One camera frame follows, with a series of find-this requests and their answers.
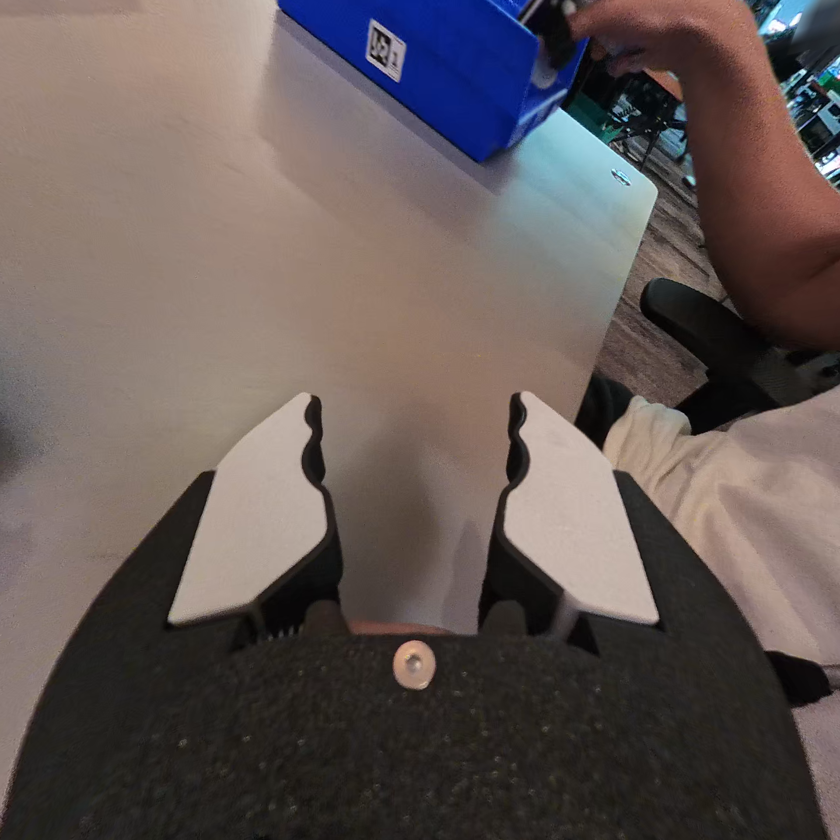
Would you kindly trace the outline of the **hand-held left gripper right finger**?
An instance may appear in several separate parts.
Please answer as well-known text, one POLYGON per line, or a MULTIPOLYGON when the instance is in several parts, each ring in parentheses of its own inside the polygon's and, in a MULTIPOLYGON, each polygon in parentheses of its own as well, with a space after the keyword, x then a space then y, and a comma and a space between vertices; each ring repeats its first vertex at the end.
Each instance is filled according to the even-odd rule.
POLYGON ((507 433, 479 627, 509 602, 531 636, 583 639, 591 616, 656 627, 655 597, 607 458, 531 392, 511 396, 507 433))

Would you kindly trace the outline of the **person's right hand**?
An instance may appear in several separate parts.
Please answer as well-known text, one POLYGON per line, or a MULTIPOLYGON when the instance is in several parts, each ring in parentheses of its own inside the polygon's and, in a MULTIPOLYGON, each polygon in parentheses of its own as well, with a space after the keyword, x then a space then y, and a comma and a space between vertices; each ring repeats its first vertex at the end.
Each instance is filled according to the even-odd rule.
POLYGON ((764 58, 749 7, 739 1, 597 1, 569 13, 576 39, 591 39, 610 74, 667 70, 678 77, 704 65, 764 58))

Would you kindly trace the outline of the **black office chair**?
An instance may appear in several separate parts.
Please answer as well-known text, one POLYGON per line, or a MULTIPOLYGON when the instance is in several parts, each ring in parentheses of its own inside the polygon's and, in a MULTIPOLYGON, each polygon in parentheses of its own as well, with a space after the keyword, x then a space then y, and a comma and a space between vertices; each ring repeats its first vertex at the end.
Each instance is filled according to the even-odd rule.
POLYGON ((723 302, 674 280, 649 281, 639 308, 705 367, 705 384, 675 408, 695 435, 838 387, 837 352, 774 347, 723 302))

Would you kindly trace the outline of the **blue plastic storage bin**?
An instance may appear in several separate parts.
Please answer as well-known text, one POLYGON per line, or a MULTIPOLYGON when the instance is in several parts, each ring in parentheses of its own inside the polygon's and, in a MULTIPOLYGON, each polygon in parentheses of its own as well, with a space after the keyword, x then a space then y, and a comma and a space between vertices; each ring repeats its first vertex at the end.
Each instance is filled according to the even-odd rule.
POLYGON ((279 1, 277 6, 460 151, 483 162, 518 144, 560 110, 570 93, 529 91, 538 41, 522 26, 525 3, 279 1))

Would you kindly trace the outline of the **person's right forearm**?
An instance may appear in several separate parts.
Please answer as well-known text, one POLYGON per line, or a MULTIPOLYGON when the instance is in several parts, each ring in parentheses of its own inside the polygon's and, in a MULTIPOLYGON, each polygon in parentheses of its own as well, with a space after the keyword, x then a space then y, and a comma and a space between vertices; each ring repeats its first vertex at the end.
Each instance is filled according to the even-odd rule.
POLYGON ((693 2, 676 70, 710 261, 743 317, 838 350, 839 197, 795 131, 742 2, 693 2))

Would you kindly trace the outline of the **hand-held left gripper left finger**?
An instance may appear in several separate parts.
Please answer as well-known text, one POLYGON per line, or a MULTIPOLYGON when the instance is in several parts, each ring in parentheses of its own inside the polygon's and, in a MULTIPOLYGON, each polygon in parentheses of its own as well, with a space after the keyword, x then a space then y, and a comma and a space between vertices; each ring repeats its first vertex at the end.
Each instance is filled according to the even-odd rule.
POLYGON ((217 465, 167 617, 224 617, 258 634, 294 634, 316 602, 340 602, 343 556, 324 486, 322 404, 302 392, 217 465))

